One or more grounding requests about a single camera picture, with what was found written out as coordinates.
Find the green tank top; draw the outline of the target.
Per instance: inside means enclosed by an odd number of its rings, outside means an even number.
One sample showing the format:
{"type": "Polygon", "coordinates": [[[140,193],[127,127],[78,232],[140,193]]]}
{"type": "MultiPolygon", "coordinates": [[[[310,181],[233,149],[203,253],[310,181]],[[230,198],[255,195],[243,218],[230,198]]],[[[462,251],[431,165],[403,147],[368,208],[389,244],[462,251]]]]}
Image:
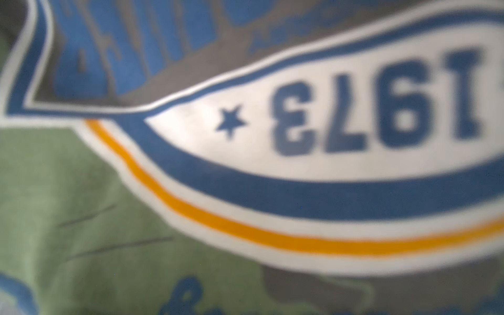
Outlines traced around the green tank top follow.
{"type": "Polygon", "coordinates": [[[1,302],[502,314],[502,1],[2,1],[1,302]]]}

